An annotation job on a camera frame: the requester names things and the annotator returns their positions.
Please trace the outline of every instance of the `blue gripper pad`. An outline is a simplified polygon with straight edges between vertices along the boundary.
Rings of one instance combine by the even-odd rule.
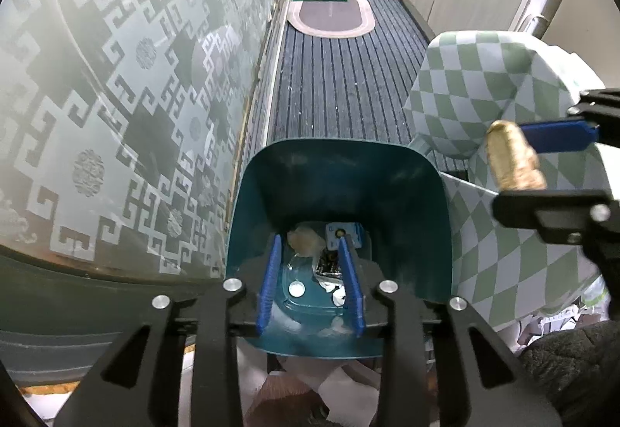
[[[582,151],[598,141],[598,128],[584,119],[530,122],[519,127],[538,154]]]
[[[269,254],[269,261],[265,268],[263,284],[258,293],[258,306],[256,315],[256,329],[258,334],[262,334],[271,317],[272,305],[274,305],[275,288],[280,274],[280,263],[282,262],[282,237],[275,235],[274,244]]]
[[[360,337],[364,332],[366,324],[364,322],[364,296],[360,288],[360,281],[357,278],[355,265],[351,258],[351,252],[346,244],[344,236],[339,238],[338,244],[338,264],[342,271],[342,283],[345,286],[345,316],[349,324],[353,327],[355,336]]]

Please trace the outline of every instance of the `blue and white package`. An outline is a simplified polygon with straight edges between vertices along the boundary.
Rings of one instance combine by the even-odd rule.
[[[359,222],[330,222],[325,225],[327,250],[338,250],[338,239],[344,235],[351,235],[355,248],[362,247],[364,237],[362,224]]]

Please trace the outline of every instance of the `trash bin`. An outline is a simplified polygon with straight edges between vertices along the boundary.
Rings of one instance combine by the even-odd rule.
[[[265,252],[271,233],[283,236],[282,266],[269,326],[251,340],[278,355],[356,359],[380,356],[380,340],[355,337],[342,307],[312,275],[311,260],[294,257],[286,233],[301,222],[358,222],[362,259],[416,296],[446,302],[452,249],[448,207],[439,174],[400,145],[362,140],[295,139],[269,145],[241,180],[229,236],[226,276]],[[289,280],[305,284],[289,294]]]

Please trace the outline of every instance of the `chair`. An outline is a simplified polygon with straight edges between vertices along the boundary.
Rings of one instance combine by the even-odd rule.
[[[469,182],[442,173],[453,245],[453,293],[495,330],[535,312],[557,313],[599,275],[575,246],[542,243],[531,230],[506,229],[491,216],[497,194],[484,134],[497,119],[564,117],[585,88],[604,85],[578,56],[525,33],[443,33],[429,45],[404,111],[410,147],[437,165],[461,166]],[[616,150],[539,155],[549,189],[607,189]]]

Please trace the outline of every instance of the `green and white checkered chair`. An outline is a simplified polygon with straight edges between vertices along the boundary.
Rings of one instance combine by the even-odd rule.
[[[564,117],[580,90],[603,87],[578,56],[525,33],[450,32],[429,45],[404,106],[415,128],[411,148],[467,171],[471,183],[441,174],[453,232],[453,292],[496,330],[531,313],[557,313],[598,271],[577,247],[547,245],[492,218],[497,187],[484,134],[496,119]],[[539,159],[549,189],[610,189],[599,146]]]

